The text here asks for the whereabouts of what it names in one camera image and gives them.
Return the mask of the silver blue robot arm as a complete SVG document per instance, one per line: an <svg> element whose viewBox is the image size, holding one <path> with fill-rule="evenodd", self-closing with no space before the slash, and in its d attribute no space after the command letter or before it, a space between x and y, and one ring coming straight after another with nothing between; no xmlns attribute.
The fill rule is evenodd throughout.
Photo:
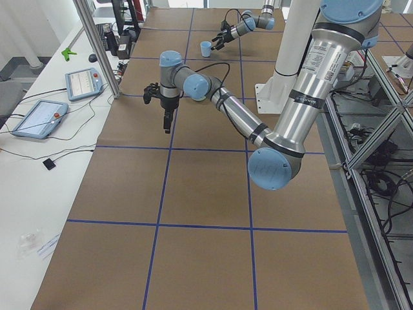
<svg viewBox="0 0 413 310"><path fill-rule="evenodd" d="M274 10L276 1L264 1L261 13L254 14L250 10L240 12L238 9L229 9L221 22L220 31L212 39L214 44L211 50L221 50L226 43L230 43L241 36L253 32L255 29L272 30L275 25ZM239 22L231 25L227 21L227 15L230 11L236 11L239 16Z"/></svg>
<svg viewBox="0 0 413 310"><path fill-rule="evenodd" d="M165 110L165 131L170 132L181 92L192 99L207 98L257 147L248 161L253 182L272 191L284 187L300 170L305 154L303 142L347 56L376 44L381 6L381 1L321 2L311 31L314 44L274 130L269 130L218 78L195 73L183 64L179 52L162 52L156 96Z"/></svg>

